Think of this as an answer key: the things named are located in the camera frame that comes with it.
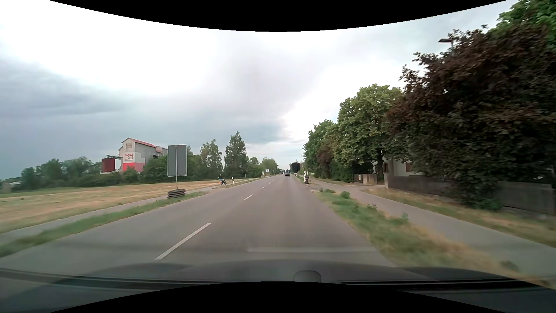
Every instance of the signpost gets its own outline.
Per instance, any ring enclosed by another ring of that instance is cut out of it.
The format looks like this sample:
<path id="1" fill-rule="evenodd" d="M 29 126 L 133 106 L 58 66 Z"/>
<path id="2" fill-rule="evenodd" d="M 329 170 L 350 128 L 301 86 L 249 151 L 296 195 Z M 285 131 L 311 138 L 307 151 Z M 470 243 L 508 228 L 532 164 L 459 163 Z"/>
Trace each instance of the signpost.
<path id="1" fill-rule="evenodd" d="M 187 145 L 168 146 L 168 177 L 187 176 Z"/>

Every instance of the red roof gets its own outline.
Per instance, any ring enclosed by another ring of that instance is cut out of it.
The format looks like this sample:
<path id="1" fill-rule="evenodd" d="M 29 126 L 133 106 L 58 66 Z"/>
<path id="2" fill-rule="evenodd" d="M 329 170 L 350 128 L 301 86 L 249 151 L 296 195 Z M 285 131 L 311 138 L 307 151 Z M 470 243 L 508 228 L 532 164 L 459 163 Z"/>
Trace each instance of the red roof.
<path id="1" fill-rule="evenodd" d="M 151 147 L 153 147 L 153 148 L 156 148 L 155 145 L 150 144 L 150 143 L 146 143 L 146 142 L 144 142 L 144 141 L 140 141 L 140 140 L 133 139 L 133 138 L 129 138 L 129 137 L 128 137 L 127 139 L 131 139 L 131 140 L 135 141 L 135 142 L 138 143 L 138 144 L 148 145 L 148 146 L 151 146 Z"/>

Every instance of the asphalt road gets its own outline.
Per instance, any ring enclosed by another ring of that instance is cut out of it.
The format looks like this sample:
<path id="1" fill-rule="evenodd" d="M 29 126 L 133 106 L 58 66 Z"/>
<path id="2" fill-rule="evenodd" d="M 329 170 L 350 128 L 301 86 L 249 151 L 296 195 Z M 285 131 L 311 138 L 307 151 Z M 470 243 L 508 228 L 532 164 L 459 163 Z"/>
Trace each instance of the asphalt road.
<path id="1" fill-rule="evenodd" d="M 20 251 L 0 267 L 79 275 L 144 262 L 280 258 L 394 266 L 307 185 L 278 175 Z"/>

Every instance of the wall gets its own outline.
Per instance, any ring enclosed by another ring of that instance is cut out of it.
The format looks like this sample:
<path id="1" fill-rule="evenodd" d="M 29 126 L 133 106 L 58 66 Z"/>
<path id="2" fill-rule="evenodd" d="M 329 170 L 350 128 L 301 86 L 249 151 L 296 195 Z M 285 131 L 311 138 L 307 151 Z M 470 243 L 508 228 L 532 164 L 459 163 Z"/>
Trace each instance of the wall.
<path id="1" fill-rule="evenodd" d="M 425 176 L 385 175 L 386 188 L 413 192 L 450 196 L 453 186 L 450 182 Z M 550 184 L 499 182 L 495 198 L 505 207 L 531 212 L 556 215 L 555 193 Z"/>
<path id="2" fill-rule="evenodd" d="M 384 175 L 384 186 L 415 192 L 443 195 L 449 197 L 453 187 L 449 182 L 422 175 L 395 176 Z"/>
<path id="3" fill-rule="evenodd" d="M 499 186 L 495 196 L 503 206 L 555 215 L 552 185 L 499 182 Z"/>
<path id="4" fill-rule="evenodd" d="M 353 181 L 363 185 L 376 185 L 376 174 L 354 174 Z"/>

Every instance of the white wall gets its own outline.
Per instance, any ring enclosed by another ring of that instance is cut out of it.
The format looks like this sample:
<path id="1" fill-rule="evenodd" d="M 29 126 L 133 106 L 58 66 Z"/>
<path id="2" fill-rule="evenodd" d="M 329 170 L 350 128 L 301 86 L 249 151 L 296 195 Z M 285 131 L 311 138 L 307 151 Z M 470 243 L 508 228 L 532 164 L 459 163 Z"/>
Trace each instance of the white wall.
<path id="1" fill-rule="evenodd" d="M 408 173 L 405 171 L 405 163 L 399 160 L 384 160 L 384 163 L 388 163 L 388 175 L 394 176 L 413 176 L 413 175 L 424 175 L 424 173 Z"/>

